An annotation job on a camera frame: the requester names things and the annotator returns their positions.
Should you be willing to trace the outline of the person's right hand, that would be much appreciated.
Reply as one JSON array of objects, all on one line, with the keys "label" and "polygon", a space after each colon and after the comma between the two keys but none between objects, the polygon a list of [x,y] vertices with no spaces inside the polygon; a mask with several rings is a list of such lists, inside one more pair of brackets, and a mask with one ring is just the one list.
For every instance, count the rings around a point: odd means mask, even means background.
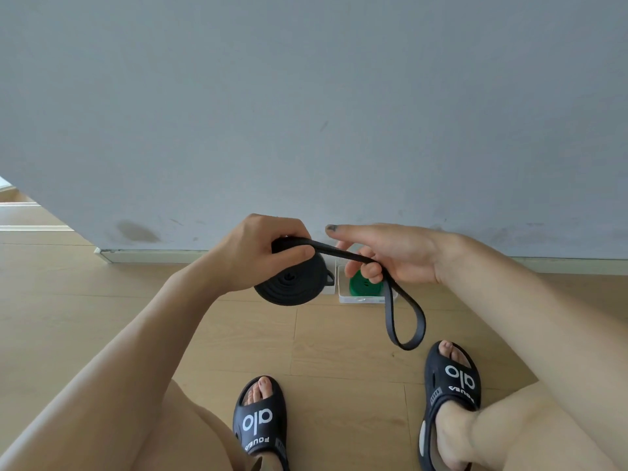
[{"label": "person's right hand", "polygon": [[330,224],[325,231],[338,241],[337,248],[341,250],[361,245],[357,253],[373,262],[349,260],[345,275],[351,278],[359,272],[373,284],[383,281],[384,269],[397,282],[437,283],[436,266],[442,247],[450,238],[443,231],[391,223]]}]

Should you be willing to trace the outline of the person's left hand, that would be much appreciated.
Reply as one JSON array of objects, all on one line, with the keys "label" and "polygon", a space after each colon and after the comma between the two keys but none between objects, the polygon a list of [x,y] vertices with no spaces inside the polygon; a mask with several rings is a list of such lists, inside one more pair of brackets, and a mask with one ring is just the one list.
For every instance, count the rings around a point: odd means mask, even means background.
[{"label": "person's left hand", "polygon": [[270,279],[271,244],[279,237],[310,238],[310,234],[301,220],[259,214],[247,216],[233,229],[210,253],[220,292],[248,289]]}]

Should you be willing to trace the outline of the black resistance band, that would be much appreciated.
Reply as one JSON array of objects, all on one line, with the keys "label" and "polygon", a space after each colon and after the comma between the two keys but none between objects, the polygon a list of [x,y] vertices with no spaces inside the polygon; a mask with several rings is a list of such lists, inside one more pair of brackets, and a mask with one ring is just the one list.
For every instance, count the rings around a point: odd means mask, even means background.
[{"label": "black resistance band", "polygon": [[[310,245],[315,254],[312,258],[286,268],[270,279],[255,285],[255,291],[264,300],[279,306],[298,306],[315,299],[325,286],[331,285],[334,275],[328,271],[322,255],[329,255],[365,264],[375,263],[374,259],[357,253],[341,250],[309,238],[279,237],[271,244],[272,253],[281,253],[301,245]],[[406,351],[418,348],[425,337],[427,322],[420,305],[397,284],[385,267],[382,267],[386,330],[388,337],[398,348]],[[412,338],[401,343],[397,337],[393,292],[397,292],[412,307],[416,315],[416,330]]]}]

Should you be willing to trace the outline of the person's left forearm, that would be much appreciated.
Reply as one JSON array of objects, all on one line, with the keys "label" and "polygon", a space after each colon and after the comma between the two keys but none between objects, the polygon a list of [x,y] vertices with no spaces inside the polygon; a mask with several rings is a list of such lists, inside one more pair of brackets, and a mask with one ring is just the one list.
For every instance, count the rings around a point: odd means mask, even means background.
[{"label": "person's left forearm", "polygon": [[210,251],[171,276],[15,439],[0,471],[128,471],[201,319],[227,291],[224,259]]}]

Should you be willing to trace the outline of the person's right forearm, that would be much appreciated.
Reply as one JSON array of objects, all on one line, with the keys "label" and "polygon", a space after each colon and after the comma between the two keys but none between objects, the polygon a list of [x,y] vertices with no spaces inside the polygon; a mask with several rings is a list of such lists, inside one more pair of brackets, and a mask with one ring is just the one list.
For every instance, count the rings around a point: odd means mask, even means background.
[{"label": "person's right forearm", "polygon": [[628,471],[628,324],[486,245],[443,236],[439,280],[488,324],[615,466]]}]

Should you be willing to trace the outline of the green rolled resistance band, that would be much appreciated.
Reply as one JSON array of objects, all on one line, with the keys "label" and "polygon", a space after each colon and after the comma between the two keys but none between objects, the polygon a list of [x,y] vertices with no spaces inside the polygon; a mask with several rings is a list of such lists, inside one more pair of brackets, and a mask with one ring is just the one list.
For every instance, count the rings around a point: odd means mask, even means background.
[{"label": "green rolled resistance band", "polygon": [[382,283],[372,283],[368,278],[365,278],[361,270],[358,270],[355,275],[349,279],[349,292],[351,297],[355,298],[375,298],[382,297]]}]

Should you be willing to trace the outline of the clear plastic storage box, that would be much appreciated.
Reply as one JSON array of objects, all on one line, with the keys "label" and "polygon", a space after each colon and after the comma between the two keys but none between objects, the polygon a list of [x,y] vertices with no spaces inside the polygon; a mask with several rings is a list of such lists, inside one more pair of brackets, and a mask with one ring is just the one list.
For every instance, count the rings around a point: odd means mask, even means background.
[{"label": "clear plastic storage box", "polygon": [[346,266],[347,261],[346,260],[342,260],[339,259],[337,261],[337,294],[339,297],[339,301],[340,303],[345,303],[345,304],[385,304],[386,303],[386,294],[385,294],[385,288],[384,288],[384,282],[381,281],[380,283],[382,283],[382,292],[383,292],[383,296],[382,297],[375,297],[375,298],[355,298],[355,297],[351,297],[350,292],[349,292],[349,279],[350,277],[348,277],[345,274],[345,266]]}]

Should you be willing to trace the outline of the person's left foot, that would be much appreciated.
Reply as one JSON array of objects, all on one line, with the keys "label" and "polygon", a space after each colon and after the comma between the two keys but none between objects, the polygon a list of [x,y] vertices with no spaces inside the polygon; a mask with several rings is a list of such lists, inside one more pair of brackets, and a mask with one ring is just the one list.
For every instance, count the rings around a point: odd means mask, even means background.
[{"label": "person's left foot", "polygon": [[[248,392],[248,396],[245,398],[244,403],[251,404],[258,402],[262,398],[269,397],[271,391],[271,385],[266,379],[266,376],[260,376],[259,383],[255,384],[254,388]],[[247,454],[247,457],[252,458],[254,462],[251,471],[282,471],[281,463],[278,458],[271,453],[259,453],[256,455]]]}]

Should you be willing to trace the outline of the person's foot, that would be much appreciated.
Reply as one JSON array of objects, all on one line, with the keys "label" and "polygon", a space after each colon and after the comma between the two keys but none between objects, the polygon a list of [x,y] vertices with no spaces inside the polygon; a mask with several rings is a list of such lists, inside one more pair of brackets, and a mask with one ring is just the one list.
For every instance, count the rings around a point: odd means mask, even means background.
[{"label": "person's foot", "polygon": [[465,471],[477,453],[471,440],[475,412],[453,400],[441,405],[436,415],[438,452],[451,471]]},{"label": "person's foot", "polygon": [[[262,398],[269,397],[271,391],[271,385],[266,379],[266,376],[260,376],[259,383],[255,384],[254,388],[248,392],[248,396],[245,398],[244,403],[251,404],[258,402]],[[247,454],[247,457],[252,458],[254,462],[251,471],[282,471],[281,463],[278,458],[271,453],[259,453],[256,455]]]}]

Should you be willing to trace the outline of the white baseboard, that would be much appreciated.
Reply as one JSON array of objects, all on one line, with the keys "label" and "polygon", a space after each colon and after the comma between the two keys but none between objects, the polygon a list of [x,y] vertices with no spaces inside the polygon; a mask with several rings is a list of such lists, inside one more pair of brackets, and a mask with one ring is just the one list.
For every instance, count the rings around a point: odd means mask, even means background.
[{"label": "white baseboard", "polygon": [[[112,264],[190,264],[205,251],[101,250],[95,254]],[[628,259],[575,259],[513,257],[514,261],[542,274],[628,276]]]}]

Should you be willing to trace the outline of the person's left black slide sandal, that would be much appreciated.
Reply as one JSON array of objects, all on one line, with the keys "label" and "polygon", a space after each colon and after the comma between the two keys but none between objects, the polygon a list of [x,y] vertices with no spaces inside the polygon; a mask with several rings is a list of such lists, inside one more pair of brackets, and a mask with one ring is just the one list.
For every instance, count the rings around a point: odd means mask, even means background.
[{"label": "person's left black slide sandal", "polygon": [[248,392],[260,377],[250,380],[237,398],[232,430],[248,455],[271,453],[281,463],[282,471],[291,471],[287,454],[288,414],[283,390],[277,380],[266,376],[271,385],[269,397],[245,404]]}]

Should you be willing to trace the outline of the person's black slide sandal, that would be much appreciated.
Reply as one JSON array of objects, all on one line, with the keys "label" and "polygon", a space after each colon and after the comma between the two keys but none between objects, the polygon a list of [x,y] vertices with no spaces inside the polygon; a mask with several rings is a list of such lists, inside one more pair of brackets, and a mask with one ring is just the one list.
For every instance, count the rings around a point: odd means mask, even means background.
[{"label": "person's black slide sandal", "polygon": [[232,430],[248,455],[271,453],[281,463],[282,471],[291,471],[287,454],[288,414],[283,390],[277,380],[266,376],[271,385],[269,397],[245,404],[248,392],[260,377],[250,380],[237,398]]},{"label": "person's black slide sandal", "polygon": [[458,348],[468,365],[443,356],[436,341],[429,349],[425,364],[426,408],[418,438],[418,460],[421,471],[437,471],[445,463],[437,451],[436,417],[444,403],[457,403],[467,411],[476,412],[482,401],[480,374],[467,352]]}]

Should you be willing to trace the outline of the person's right black slide sandal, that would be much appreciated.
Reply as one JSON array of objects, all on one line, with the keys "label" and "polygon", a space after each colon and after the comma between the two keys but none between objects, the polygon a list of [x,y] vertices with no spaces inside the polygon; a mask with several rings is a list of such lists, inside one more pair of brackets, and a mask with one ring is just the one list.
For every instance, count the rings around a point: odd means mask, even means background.
[{"label": "person's right black slide sandal", "polygon": [[426,408],[418,438],[418,460],[421,471],[437,471],[445,463],[437,451],[436,417],[444,403],[457,403],[467,411],[476,412],[482,401],[480,374],[467,352],[458,348],[468,365],[443,356],[436,341],[429,349],[425,364]]}]

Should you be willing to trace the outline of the person's right foot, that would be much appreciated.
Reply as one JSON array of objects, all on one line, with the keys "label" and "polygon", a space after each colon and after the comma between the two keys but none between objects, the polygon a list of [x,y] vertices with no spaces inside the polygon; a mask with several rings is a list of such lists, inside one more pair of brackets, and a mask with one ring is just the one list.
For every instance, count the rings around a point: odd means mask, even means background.
[{"label": "person's right foot", "polygon": [[477,453],[471,440],[475,412],[453,400],[441,405],[436,415],[438,452],[451,471],[465,471]]}]

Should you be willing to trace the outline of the white door threshold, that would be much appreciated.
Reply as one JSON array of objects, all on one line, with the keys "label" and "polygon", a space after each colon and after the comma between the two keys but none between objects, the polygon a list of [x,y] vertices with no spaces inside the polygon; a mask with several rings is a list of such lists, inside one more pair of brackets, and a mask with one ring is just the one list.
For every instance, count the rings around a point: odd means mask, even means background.
[{"label": "white door threshold", "polygon": [[0,232],[74,232],[74,229],[0,177]]}]

